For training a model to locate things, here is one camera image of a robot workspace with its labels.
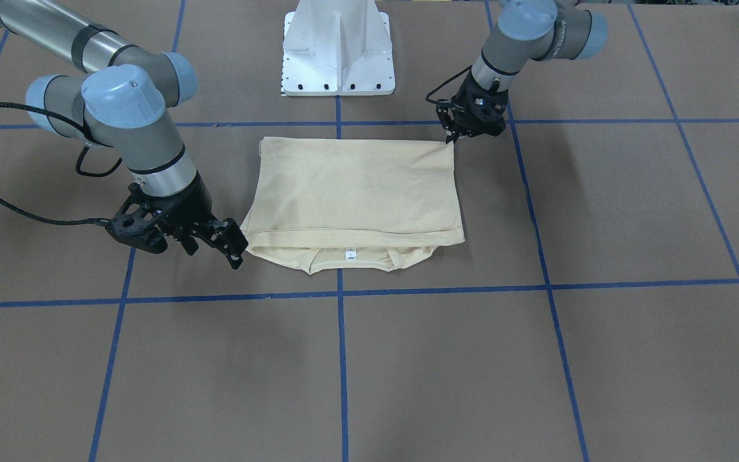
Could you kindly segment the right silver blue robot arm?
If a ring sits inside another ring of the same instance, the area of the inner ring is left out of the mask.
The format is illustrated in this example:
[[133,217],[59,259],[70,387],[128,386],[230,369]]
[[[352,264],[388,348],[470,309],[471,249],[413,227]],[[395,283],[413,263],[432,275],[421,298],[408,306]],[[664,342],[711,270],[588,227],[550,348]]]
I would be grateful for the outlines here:
[[207,188],[168,108],[196,95],[196,71],[179,53],[154,55],[53,1],[0,1],[0,28],[61,56],[82,77],[36,79],[24,103],[0,108],[30,113],[41,128],[94,147],[118,151],[132,174],[129,197],[112,218],[78,220],[105,228],[118,243],[160,254],[167,237],[189,255],[199,242],[237,269],[247,248],[234,219],[213,214]]

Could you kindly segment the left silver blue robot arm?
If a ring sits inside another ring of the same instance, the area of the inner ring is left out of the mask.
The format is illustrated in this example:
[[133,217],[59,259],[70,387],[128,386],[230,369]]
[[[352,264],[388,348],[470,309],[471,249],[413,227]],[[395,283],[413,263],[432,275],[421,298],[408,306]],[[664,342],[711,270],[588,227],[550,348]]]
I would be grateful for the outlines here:
[[606,44],[604,15],[578,9],[571,1],[502,1],[497,23],[478,58],[454,76],[463,77],[450,99],[432,103],[446,143],[478,135],[500,135],[507,122],[509,88],[530,61],[581,60]]

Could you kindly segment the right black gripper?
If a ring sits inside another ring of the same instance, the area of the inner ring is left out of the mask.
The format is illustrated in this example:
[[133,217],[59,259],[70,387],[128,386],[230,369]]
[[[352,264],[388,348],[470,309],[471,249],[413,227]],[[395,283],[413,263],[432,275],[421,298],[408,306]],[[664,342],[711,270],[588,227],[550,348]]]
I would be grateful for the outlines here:
[[234,219],[218,220],[212,211],[212,198],[201,175],[181,192],[153,197],[153,208],[160,210],[159,229],[171,236],[188,255],[194,255],[199,242],[221,252],[233,270],[243,264],[248,240]]

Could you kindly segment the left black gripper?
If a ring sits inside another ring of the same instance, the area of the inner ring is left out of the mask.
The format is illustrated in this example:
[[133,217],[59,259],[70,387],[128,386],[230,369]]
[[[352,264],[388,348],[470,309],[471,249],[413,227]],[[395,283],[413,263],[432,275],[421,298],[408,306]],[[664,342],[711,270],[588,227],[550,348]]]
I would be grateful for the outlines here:
[[446,133],[445,143],[476,135],[500,135],[505,130],[508,99],[508,88],[502,85],[500,77],[480,85],[468,71],[455,94],[455,103],[435,103],[435,112]]

